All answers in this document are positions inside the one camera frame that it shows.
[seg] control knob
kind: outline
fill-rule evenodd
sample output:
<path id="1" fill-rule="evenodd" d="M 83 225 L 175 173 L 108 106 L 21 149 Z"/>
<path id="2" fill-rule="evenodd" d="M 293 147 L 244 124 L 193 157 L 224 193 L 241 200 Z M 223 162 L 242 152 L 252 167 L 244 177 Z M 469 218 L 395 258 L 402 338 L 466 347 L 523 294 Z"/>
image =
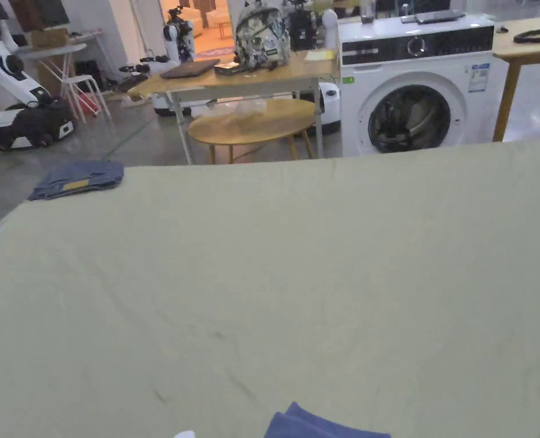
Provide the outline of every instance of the control knob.
<path id="1" fill-rule="evenodd" d="M 426 50 L 426 43 L 420 37 L 413 37 L 406 45 L 406 49 L 412 56 L 421 56 Z"/>

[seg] cable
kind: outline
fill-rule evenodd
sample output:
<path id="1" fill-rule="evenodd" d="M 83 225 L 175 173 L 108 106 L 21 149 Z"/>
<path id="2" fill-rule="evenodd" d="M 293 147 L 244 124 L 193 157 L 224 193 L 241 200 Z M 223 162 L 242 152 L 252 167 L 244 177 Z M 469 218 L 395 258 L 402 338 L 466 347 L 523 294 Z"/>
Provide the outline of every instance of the cable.
<path id="1" fill-rule="evenodd" d="M 540 29 L 529 30 L 528 32 L 521 32 L 514 36 L 514 43 L 540 43 L 540 37 L 533 38 L 534 35 L 540 35 Z"/>

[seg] black laptop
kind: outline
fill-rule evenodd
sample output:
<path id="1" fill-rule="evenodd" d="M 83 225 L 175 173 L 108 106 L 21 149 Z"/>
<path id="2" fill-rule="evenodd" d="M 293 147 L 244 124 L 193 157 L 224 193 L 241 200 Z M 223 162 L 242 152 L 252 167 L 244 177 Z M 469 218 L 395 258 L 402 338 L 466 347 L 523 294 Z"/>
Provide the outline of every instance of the black laptop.
<path id="1" fill-rule="evenodd" d="M 193 60 L 190 63 L 183 63 L 165 73 L 161 73 L 163 79 L 194 78 L 211 70 L 214 65 L 219 64 L 221 59 Z"/>

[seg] blue cloth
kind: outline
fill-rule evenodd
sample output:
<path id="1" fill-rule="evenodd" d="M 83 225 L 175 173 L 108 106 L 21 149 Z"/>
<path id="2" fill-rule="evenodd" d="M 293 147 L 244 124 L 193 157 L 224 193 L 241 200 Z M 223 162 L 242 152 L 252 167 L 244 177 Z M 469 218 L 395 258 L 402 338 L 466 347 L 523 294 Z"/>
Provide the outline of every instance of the blue cloth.
<path id="1" fill-rule="evenodd" d="M 293 403 L 287 413 L 276 412 L 264 438 L 390 438 L 390 435 L 347 428 Z"/>
<path id="2" fill-rule="evenodd" d="M 124 177 L 117 161 L 80 161 L 53 169 L 33 189 L 29 200 L 54 199 L 74 193 L 113 189 Z"/>
<path id="3" fill-rule="evenodd" d="M 286 415 L 303 420 L 316 428 L 335 435 L 337 438 L 390 438 L 388 433 L 367 432 L 359 429 L 348 428 L 345 425 L 325 420 L 315 414 L 302 409 L 296 402 L 293 402 L 286 411 Z"/>

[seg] gray floor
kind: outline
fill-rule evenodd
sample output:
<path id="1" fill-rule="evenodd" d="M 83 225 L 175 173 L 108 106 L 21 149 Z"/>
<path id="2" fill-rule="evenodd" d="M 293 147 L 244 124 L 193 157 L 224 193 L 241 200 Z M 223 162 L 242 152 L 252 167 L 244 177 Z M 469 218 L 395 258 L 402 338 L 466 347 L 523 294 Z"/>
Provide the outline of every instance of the gray floor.
<path id="1" fill-rule="evenodd" d="M 520 5 L 511 0 L 499 0 L 479 5 L 469 1 L 468 10 L 487 11 L 498 19 L 518 19 L 540 16 L 540 3 L 527 2 Z M 483 126 L 482 140 L 490 141 L 503 89 L 507 65 L 497 62 L 492 66 L 490 104 Z M 109 157 L 126 166 L 140 165 L 184 165 L 183 148 L 174 119 L 155 116 L 150 105 L 122 108 L 119 103 L 110 105 L 114 122 L 102 117 L 80 125 L 76 134 L 49 149 L 33 149 L 10 153 L 0 152 L 0 219 L 14 209 L 30 193 L 34 184 L 52 167 L 75 160 L 101 159 Z M 524 67 L 518 82 L 506 141 L 540 138 L 540 66 Z M 297 145 L 299 156 L 304 157 L 304 148 Z M 218 148 L 218 163 L 226 163 L 227 155 Z M 205 145 L 194 145 L 197 164 L 208 163 Z M 251 148 L 236 147 L 235 155 L 250 152 Z M 325 138 L 325 155 L 341 156 L 339 135 Z M 238 160 L 239 163 L 253 161 L 290 160 L 287 144 L 270 144 Z"/>

